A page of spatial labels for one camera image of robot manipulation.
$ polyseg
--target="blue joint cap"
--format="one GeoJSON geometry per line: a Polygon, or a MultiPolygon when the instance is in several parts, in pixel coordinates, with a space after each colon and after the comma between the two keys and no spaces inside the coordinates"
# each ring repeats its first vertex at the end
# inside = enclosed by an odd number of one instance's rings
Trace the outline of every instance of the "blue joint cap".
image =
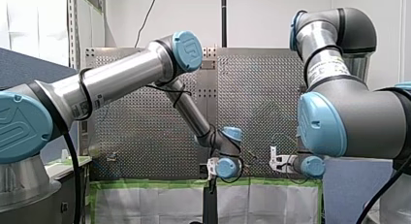
{"type": "Polygon", "coordinates": [[[32,157],[48,143],[52,119],[37,100],[0,91],[0,164],[32,157]]]}
{"type": "Polygon", "coordinates": [[[234,177],[237,174],[237,164],[230,158],[221,158],[218,160],[216,172],[222,178],[234,177]]]}
{"type": "Polygon", "coordinates": [[[400,82],[395,87],[411,91],[411,81],[400,82]]]}
{"type": "Polygon", "coordinates": [[[326,172],[326,164],[320,157],[309,156],[302,160],[301,172],[308,177],[322,178],[326,172]]]}
{"type": "Polygon", "coordinates": [[[234,141],[241,142],[242,140],[242,131],[237,127],[225,126],[223,128],[223,134],[234,141]]]}
{"type": "Polygon", "coordinates": [[[173,54],[178,65],[187,73],[199,69],[203,62],[202,45],[189,31],[173,34],[173,54]]]}
{"type": "Polygon", "coordinates": [[[347,150],[347,134],[332,103],[317,92],[300,96],[298,109],[302,143],[318,155],[340,157],[347,150]]]}

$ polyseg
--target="perforated metal panel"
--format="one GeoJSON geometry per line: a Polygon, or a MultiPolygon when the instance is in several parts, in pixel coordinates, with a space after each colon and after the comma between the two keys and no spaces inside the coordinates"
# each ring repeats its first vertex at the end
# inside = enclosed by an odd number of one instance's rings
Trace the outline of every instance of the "perforated metal panel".
{"type": "Polygon", "coordinates": [[[287,49],[219,48],[218,126],[243,131],[242,157],[252,176],[284,176],[269,167],[269,146],[296,153],[298,56],[287,49]]]}
{"type": "MultiPolygon", "coordinates": [[[[137,51],[90,48],[87,66],[105,65],[137,51]]],[[[196,102],[196,74],[180,78],[196,102]]],[[[96,111],[94,134],[89,136],[96,162],[93,178],[198,178],[197,146],[172,105],[164,92],[142,88],[96,111]]]]}
{"type": "MultiPolygon", "coordinates": [[[[87,66],[101,66],[136,51],[90,48],[87,66]]],[[[242,157],[251,165],[248,176],[284,176],[269,168],[269,146],[277,145],[282,154],[296,151],[303,76],[295,54],[287,49],[219,48],[216,68],[203,68],[182,80],[210,123],[243,130],[242,157]]],[[[205,159],[166,95],[149,88],[96,111],[88,132],[85,145],[91,145],[96,162],[93,179],[198,178],[199,163],[205,159]]]]}

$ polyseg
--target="green tape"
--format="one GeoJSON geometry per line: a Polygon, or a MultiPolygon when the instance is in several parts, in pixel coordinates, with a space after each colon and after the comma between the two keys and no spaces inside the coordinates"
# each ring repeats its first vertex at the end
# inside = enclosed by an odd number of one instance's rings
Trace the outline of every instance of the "green tape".
{"type": "Polygon", "coordinates": [[[97,204],[97,191],[99,189],[93,189],[90,186],[90,194],[89,199],[90,199],[90,221],[91,224],[95,224],[96,223],[96,204],[97,204]]]}
{"type": "MultiPolygon", "coordinates": [[[[244,186],[250,184],[298,186],[298,187],[321,187],[321,180],[309,180],[303,184],[296,184],[288,179],[282,178],[262,178],[262,177],[243,177],[234,183],[226,183],[218,179],[218,186],[244,186]]],[[[114,181],[95,181],[90,183],[91,188],[113,189],[113,188],[198,188],[208,186],[206,180],[150,180],[150,179],[120,179],[114,181]]]]}
{"type": "Polygon", "coordinates": [[[323,183],[320,182],[318,185],[318,224],[321,224],[321,217],[323,215],[322,208],[323,208],[323,183]]]}

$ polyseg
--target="white wall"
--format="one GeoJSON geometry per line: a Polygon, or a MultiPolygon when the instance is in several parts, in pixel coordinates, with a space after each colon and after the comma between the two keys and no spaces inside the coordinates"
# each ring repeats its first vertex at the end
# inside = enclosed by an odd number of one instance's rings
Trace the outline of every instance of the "white wall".
{"type": "MultiPolygon", "coordinates": [[[[133,47],[151,0],[106,0],[108,47],[133,47]]],[[[157,0],[139,47],[179,30],[193,31],[205,47],[221,46],[220,0],[157,0]]],[[[329,9],[331,0],[227,0],[228,46],[287,48],[300,9],[329,9]]]]}
{"type": "Polygon", "coordinates": [[[411,81],[411,0],[403,2],[403,25],[402,25],[402,62],[403,62],[403,80],[411,81]]]}
{"type": "Polygon", "coordinates": [[[331,0],[227,0],[227,6],[228,47],[287,48],[296,12],[330,9],[331,0]]]}
{"type": "Polygon", "coordinates": [[[332,7],[358,8],[375,25],[378,43],[369,66],[369,88],[393,86],[401,81],[402,0],[332,0],[332,7]]]}

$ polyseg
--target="metal stand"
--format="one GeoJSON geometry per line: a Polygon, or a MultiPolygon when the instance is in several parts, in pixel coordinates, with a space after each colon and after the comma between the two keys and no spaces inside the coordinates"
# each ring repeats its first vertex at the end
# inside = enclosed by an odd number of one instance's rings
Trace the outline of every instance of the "metal stand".
{"type": "Polygon", "coordinates": [[[213,179],[203,189],[203,224],[218,224],[217,185],[213,179]]]}

